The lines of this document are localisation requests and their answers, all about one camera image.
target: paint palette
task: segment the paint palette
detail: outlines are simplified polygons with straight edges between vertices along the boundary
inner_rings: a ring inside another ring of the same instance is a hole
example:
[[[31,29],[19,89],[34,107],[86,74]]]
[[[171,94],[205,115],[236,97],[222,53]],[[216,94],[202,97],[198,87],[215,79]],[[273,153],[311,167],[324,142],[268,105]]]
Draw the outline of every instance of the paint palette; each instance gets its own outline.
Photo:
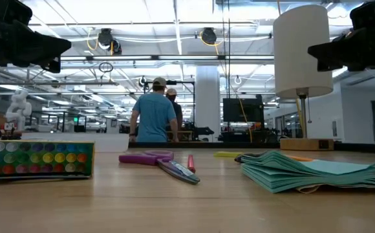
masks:
[[[0,178],[91,177],[93,142],[0,140]]]

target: person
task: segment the person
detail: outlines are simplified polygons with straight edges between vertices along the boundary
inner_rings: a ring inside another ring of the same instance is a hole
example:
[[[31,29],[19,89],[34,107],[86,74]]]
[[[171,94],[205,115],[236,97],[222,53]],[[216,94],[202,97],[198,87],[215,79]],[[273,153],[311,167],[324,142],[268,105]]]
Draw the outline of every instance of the person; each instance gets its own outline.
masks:
[[[158,77],[153,80],[153,92],[142,95],[133,107],[130,119],[130,141],[136,141],[137,118],[140,115],[137,142],[167,142],[166,124],[169,122],[173,142],[177,138],[177,118],[173,105],[164,96],[166,80]]]
[[[167,90],[166,97],[172,102],[173,109],[176,113],[176,119],[177,119],[177,128],[178,130],[182,129],[182,122],[183,122],[183,114],[182,114],[182,107],[175,102],[177,96],[177,92],[175,89],[170,88]]]

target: computer screen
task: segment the computer screen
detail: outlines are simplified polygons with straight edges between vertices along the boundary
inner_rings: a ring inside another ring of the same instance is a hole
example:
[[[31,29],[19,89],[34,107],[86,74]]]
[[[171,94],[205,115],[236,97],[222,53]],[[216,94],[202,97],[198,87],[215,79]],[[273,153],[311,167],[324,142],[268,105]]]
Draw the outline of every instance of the computer screen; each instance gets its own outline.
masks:
[[[225,98],[223,100],[224,122],[264,122],[264,105],[260,99]]]

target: white lamp shade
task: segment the white lamp shade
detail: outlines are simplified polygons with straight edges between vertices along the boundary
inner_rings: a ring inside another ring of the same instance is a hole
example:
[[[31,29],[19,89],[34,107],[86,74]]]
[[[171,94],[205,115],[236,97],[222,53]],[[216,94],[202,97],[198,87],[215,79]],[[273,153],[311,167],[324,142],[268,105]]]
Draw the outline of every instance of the white lamp shade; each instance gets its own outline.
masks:
[[[327,9],[300,6],[279,16],[273,23],[275,93],[281,98],[298,98],[297,90],[308,88],[307,96],[321,96],[333,90],[332,73],[318,72],[317,59],[309,46],[330,42]]]

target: lamp base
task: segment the lamp base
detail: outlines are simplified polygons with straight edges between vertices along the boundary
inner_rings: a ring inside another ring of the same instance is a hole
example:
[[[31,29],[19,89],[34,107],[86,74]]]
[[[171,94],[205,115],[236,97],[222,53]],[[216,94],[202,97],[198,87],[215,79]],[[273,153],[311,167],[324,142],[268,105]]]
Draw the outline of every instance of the lamp base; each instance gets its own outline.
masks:
[[[332,139],[281,139],[281,150],[331,151],[334,150]]]

